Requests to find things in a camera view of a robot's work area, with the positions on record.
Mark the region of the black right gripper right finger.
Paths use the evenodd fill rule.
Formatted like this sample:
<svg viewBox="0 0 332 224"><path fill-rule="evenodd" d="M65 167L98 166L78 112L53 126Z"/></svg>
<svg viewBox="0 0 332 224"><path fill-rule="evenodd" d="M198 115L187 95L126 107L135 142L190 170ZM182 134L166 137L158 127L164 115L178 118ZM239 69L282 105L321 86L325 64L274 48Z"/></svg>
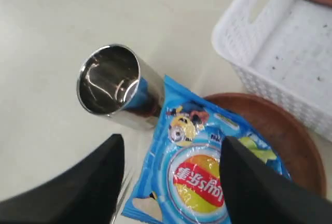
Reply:
<svg viewBox="0 0 332 224"><path fill-rule="evenodd" d="M331 223L331 202L277 174L236 138L222 142L220 181L231 223Z"/></svg>

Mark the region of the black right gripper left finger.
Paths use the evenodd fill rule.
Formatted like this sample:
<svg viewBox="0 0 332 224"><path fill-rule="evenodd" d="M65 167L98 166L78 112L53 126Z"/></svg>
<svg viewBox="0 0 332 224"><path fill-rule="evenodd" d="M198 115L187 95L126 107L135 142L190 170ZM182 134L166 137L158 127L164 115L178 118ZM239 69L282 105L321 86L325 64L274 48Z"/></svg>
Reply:
<svg viewBox="0 0 332 224"><path fill-rule="evenodd" d="M125 146L111 135L54 179L1 202L1 223L110 223L125 170Z"/></svg>

